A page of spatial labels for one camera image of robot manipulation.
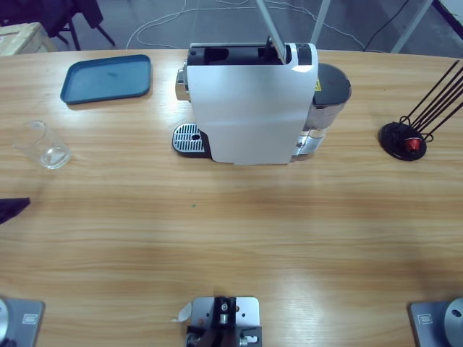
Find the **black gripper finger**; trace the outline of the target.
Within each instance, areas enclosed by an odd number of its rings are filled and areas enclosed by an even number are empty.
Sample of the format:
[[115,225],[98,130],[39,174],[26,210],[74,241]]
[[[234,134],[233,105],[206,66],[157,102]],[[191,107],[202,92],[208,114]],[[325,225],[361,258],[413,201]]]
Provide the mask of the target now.
[[19,215],[30,205],[29,197],[5,198],[0,201],[0,224]]

